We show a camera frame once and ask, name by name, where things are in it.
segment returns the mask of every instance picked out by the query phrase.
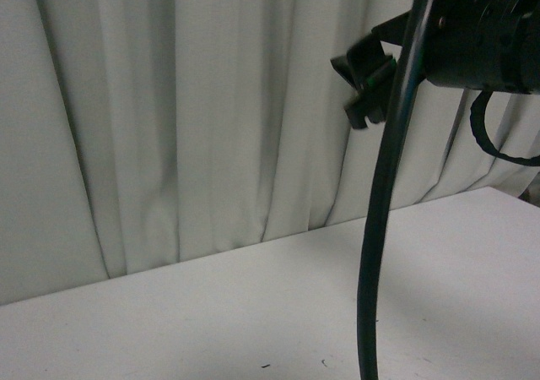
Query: white backdrop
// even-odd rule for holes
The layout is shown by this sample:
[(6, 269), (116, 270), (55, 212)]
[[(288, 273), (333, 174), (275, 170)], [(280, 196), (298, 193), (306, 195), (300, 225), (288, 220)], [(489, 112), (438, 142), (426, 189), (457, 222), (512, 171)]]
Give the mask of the white backdrop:
[[(411, 3), (0, 0), (0, 303), (364, 216), (383, 126), (329, 60)], [(537, 174), (475, 95), (420, 87), (394, 207)], [(494, 95), (495, 143), (540, 152), (538, 104)]]

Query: table surface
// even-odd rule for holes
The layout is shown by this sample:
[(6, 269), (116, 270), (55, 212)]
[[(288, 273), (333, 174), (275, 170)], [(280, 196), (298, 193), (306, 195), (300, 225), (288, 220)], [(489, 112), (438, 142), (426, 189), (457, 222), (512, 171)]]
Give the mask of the table surface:
[[(540, 378), (540, 209), (391, 213), (381, 380)], [(1, 379), (358, 379), (364, 220), (0, 307)]]

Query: black cable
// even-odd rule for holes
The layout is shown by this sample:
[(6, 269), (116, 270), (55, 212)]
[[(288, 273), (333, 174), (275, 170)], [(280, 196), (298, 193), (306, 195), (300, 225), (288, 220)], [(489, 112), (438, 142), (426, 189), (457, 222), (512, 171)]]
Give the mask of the black cable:
[(371, 187), (370, 206), (364, 229), (357, 299), (357, 335), (360, 376), (362, 380), (378, 380), (376, 350), (377, 291), (386, 236), (386, 223), (396, 181), (414, 96), (419, 84), (424, 40), (434, 0), (414, 0), (402, 54), (397, 65), (386, 127), (382, 136), (375, 176)]

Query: black clamp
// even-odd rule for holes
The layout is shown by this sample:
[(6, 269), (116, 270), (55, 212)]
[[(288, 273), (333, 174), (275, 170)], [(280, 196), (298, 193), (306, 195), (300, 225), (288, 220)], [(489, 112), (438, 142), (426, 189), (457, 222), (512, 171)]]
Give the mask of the black clamp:
[(345, 105), (354, 129), (367, 128), (366, 117), (374, 124), (385, 121), (396, 65), (373, 34), (354, 44), (345, 56), (332, 59), (334, 69), (358, 92)]

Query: black mount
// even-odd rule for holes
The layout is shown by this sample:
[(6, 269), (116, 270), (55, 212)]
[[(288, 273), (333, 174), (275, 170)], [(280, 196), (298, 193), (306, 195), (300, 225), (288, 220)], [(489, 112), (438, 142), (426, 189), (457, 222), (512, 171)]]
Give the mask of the black mount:
[[(345, 105), (354, 129), (367, 128), (366, 119), (386, 120), (397, 64), (381, 43), (401, 46), (408, 16), (377, 25), (346, 55), (332, 59), (357, 92)], [(424, 79), (441, 87), (482, 90), (484, 98), (494, 91), (540, 93), (540, 0), (435, 0), (418, 84)], [(483, 109), (475, 105), (471, 126), (480, 147), (519, 165), (540, 166), (540, 157), (512, 158), (494, 149), (480, 115), (488, 102), (478, 103)]]

